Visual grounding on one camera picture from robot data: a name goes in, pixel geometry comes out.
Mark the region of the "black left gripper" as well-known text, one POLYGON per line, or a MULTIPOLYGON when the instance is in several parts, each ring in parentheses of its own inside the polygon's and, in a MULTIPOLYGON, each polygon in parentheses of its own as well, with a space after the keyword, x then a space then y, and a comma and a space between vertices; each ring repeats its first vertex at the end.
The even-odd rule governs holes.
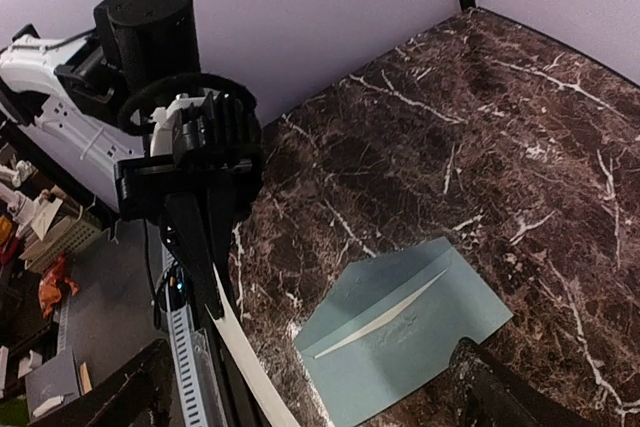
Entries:
POLYGON ((250 215, 263 187, 262 171, 259 146, 215 152, 181 166, 170 154, 122 160, 114 166, 121 218, 155 222, 160 216, 163 244, 201 289, 212 318, 224 316, 214 263, 228 266, 234 216, 244 220, 250 215), (203 193, 209 236, 196 198, 203 193))

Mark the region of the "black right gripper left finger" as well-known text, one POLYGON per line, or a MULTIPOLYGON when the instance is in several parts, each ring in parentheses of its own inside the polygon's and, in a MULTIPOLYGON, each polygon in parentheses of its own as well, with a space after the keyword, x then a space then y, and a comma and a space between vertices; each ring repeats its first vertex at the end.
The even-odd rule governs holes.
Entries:
POLYGON ((170 424, 173 358, 156 339, 91 392, 33 421, 33 426, 130 426, 146 415, 152 426, 170 424))

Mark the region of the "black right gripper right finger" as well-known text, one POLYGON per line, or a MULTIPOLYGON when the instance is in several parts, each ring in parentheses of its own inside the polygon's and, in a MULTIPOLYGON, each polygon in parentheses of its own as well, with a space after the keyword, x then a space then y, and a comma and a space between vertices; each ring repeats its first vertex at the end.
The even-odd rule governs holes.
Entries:
POLYGON ((592 426, 594 423, 542 395, 468 337, 449 360, 459 426, 592 426))

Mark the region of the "blue-grey envelope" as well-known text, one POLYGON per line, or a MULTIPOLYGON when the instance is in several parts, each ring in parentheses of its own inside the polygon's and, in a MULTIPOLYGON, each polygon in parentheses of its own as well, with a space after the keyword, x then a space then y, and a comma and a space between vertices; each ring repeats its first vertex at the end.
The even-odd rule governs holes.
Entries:
POLYGON ((294 345, 335 426, 358 426, 430 382, 458 341, 481 343, 511 311, 445 237, 350 263, 294 345), (314 356, 447 272, 398 317, 314 356))

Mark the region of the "cream letter paper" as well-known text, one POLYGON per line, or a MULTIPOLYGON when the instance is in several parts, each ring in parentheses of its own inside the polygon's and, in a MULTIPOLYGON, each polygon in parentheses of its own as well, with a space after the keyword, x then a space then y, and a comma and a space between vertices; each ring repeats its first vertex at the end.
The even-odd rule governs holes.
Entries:
POLYGON ((369 335, 375 330, 380 329, 383 326, 389 324, 396 317, 398 317, 405 309, 407 309, 411 304, 413 304, 429 287, 431 287, 437 280, 439 280, 446 272, 447 270, 444 269, 442 272, 437 274, 432 280, 424 284, 422 287, 417 289, 411 295, 405 296, 395 306, 386 309, 380 315, 372 319, 370 322, 362 325, 356 331, 350 333, 348 336, 344 337, 338 342, 333 343, 328 348, 316 354, 314 358, 319 359, 321 357, 324 357, 325 355, 328 355, 329 353, 332 353, 340 348, 343 348, 346 345, 349 345, 350 343, 353 343, 361 339, 362 337, 369 335))

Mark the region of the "white-sleeved left robot arm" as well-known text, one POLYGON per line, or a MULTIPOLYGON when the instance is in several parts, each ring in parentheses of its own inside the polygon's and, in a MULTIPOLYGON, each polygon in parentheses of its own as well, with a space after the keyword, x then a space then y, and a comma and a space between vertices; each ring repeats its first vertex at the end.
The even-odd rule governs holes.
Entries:
POLYGON ((93 28, 46 39, 27 24, 1 48, 1 128, 77 198, 117 208, 114 166, 143 153, 121 131, 129 96, 200 69, 194 0, 102 0, 93 28))

